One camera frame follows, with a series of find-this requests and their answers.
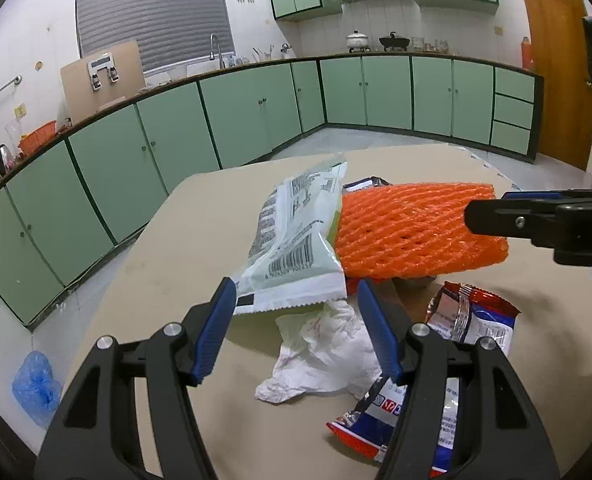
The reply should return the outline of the white tissue paper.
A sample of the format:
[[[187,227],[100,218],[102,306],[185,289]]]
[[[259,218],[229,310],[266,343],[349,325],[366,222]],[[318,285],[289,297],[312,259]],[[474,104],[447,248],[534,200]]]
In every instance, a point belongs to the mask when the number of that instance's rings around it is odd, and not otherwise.
[[[281,404],[303,394],[341,391],[359,399],[381,376],[366,324],[345,300],[282,315],[275,324],[282,344],[271,377],[256,388],[259,401]]]

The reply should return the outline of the green lower kitchen cabinets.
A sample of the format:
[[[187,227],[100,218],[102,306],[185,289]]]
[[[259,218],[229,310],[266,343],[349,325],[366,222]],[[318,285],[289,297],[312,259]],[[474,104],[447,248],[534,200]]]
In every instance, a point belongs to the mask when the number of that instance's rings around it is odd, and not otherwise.
[[[0,298],[35,326],[184,179],[265,159],[326,126],[530,162],[543,101],[543,76],[433,54],[303,58],[168,84],[57,136],[0,181]]]

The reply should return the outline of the red blue snack wrapper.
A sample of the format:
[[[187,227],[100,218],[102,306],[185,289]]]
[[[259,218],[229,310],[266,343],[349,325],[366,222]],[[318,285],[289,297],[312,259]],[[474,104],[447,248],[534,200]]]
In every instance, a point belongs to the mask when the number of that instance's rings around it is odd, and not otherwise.
[[[418,337],[420,362],[411,385],[397,386],[382,373],[356,407],[328,423],[344,445],[369,460],[385,455],[403,437],[436,444],[425,457],[426,478],[451,469],[461,378],[482,338],[508,352],[520,311],[508,300],[465,284],[447,282],[430,302],[426,336]]]

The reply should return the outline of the orange foam net far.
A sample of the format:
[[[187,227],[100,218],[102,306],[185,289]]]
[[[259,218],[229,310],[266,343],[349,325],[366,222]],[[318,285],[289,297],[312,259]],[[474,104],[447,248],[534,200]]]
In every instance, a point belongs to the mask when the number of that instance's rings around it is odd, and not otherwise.
[[[502,263],[503,236],[476,235],[464,223],[472,200],[493,200],[486,183],[377,186],[343,196],[335,241],[347,278],[427,278]]]

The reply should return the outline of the brown wooden door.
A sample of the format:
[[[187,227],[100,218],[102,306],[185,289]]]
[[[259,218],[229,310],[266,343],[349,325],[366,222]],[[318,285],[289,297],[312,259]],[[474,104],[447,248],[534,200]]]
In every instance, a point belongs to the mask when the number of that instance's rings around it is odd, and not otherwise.
[[[585,170],[592,147],[584,0],[524,0],[536,73],[543,76],[539,152]]]

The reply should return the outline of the white green snack bag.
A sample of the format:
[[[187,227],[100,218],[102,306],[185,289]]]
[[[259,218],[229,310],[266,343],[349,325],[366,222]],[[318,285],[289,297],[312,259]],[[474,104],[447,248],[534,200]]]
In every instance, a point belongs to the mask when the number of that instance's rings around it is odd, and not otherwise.
[[[258,214],[256,235],[234,282],[236,315],[347,297],[335,252],[347,161],[334,157],[280,182]]]

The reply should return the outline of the blue plastic bag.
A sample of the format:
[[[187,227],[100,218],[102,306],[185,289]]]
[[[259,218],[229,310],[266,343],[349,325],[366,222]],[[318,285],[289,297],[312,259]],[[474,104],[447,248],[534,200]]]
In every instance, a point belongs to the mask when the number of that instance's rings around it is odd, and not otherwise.
[[[54,378],[51,363],[42,352],[27,354],[12,381],[12,393],[38,427],[49,428],[60,406],[62,385]]]

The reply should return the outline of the black wok pan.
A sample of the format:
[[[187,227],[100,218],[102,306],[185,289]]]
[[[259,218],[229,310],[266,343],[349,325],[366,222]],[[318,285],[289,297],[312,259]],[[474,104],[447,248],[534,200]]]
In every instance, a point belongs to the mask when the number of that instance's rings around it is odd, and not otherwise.
[[[410,39],[401,37],[396,32],[391,32],[388,36],[378,38],[384,52],[406,52],[410,44]]]

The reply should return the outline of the white cooking pot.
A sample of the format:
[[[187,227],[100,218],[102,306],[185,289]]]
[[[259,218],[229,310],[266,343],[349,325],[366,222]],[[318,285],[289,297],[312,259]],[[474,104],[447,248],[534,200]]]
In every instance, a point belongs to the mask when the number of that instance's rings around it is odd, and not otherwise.
[[[358,30],[354,30],[346,37],[346,46],[349,53],[370,52],[369,37]]]

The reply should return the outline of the orange plastic basket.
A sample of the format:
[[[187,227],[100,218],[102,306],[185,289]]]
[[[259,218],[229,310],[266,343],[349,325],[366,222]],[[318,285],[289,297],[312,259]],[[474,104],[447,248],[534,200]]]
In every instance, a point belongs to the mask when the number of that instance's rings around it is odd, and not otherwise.
[[[23,134],[18,142],[18,148],[25,156],[30,156],[55,137],[56,121],[52,120],[52,122],[47,122],[32,133]]]

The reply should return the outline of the steel electric kettle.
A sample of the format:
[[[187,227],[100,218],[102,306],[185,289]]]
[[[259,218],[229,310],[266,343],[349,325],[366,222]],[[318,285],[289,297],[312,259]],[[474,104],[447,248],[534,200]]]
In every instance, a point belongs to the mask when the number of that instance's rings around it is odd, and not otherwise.
[[[14,166],[14,154],[5,144],[0,144],[0,177],[6,176]]]

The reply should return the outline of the chrome sink faucet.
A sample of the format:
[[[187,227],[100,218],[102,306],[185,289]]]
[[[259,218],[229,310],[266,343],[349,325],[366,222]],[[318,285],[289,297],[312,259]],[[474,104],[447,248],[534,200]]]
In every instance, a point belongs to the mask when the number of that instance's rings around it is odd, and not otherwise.
[[[210,45],[209,59],[211,61],[217,61],[218,62],[218,69],[224,70],[226,68],[226,64],[224,64],[220,40],[216,34],[211,34],[209,36],[209,45]]]

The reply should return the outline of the brown cardboard box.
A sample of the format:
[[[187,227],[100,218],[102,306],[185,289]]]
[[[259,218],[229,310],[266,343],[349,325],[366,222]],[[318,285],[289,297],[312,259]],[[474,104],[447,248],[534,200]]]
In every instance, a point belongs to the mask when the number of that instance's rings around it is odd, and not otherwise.
[[[136,40],[113,44],[61,68],[69,118],[74,125],[145,88]]]

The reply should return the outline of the grey window blind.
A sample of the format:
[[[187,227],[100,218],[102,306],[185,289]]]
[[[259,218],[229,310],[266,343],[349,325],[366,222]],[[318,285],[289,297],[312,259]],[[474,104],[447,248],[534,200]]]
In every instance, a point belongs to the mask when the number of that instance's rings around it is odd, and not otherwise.
[[[76,0],[76,23],[82,55],[134,40],[146,72],[206,58],[212,36],[234,51],[226,0]]]

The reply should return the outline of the wall towel rail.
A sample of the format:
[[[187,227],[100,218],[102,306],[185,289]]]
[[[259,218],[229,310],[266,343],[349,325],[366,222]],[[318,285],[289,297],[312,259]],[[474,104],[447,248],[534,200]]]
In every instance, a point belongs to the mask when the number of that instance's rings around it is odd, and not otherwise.
[[[7,88],[10,87],[17,87],[19,86],[23,81],[23,76],[22,75],[17,75],[16,77],[14,77],[12,80],[6,82],[1,88],[0,88],[0,94],[2,92],[5,92],[5,90]]]

